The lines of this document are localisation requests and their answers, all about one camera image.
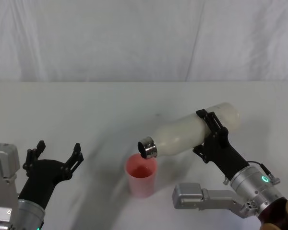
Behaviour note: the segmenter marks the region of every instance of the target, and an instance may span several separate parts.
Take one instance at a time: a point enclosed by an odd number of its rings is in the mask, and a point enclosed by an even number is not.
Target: tabletop
[[[57,185],[46,208],[44,230],[259,229],[256,217],[240,219],[227,210],[176,210],[175,184],[199,182],[230,189],[213,164],[191,150],[160,157],[156,192],[130,196],[123,165],[137,141],[196,110],[230,102],[240,128],[229,134],[246,159],[264,162],[281,179],[288,198],[288,82],[193,83],[0,83],[0,142],[26,150],[44,140],[41,158],[65,162],[80,142],[84,162],[73,178]],[[26,182],[17,173],[17,191]]]

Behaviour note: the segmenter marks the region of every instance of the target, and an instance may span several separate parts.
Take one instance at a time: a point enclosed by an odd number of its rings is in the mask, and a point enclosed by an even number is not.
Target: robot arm
[[[55,186],[71,179],[83,161],[79,143],[66,163],[39,160],[45,147],[44,141],[40,141],[36,149],[28,150],[23,165],[28,180],[18,196],[15,187],[15,173],[19,169],[17,148],[0,144],[0,230],[40,230]]]
[[[206,122],[211,133],[193,152],[205,163],[214,162],[225,175],[224,184],[230,183],[235,192],[201,189],[197,183],[179,184],[172,196],[174,207],[228,209],[241,218],[256,215],[265,227],[269,224],[288,230],[287,200],[274,187],[280,180],[260,164],[267,174],[263,175],[238,154],[228,141],[228,130],[214,112],[199,110],[196,113]]]

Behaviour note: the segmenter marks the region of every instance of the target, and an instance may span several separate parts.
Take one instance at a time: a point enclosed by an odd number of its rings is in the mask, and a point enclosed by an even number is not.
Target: white fabric
[[[0,0],[1,80],[288,80],[288,0]]]

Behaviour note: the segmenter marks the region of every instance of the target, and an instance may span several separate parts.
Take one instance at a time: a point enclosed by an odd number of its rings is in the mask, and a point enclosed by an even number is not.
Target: pink plastic cup
[[[134,197],[145,198],[154,193],[157,161],[155,158],[144,159],[140,153],[128,158],[125,164],[129,188]]]

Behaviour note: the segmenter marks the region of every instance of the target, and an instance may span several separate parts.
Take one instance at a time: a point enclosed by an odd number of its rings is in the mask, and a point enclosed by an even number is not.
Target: bottle
[[[206,111],[215,112],[229,131],[234,131],[240,125],[239,113],[230,103],[217,104]],[[202,144],[209,133],[206,123],[194,112],[158,128],[150,137],[138,142],[138,149],[145,159],[172,156]]]

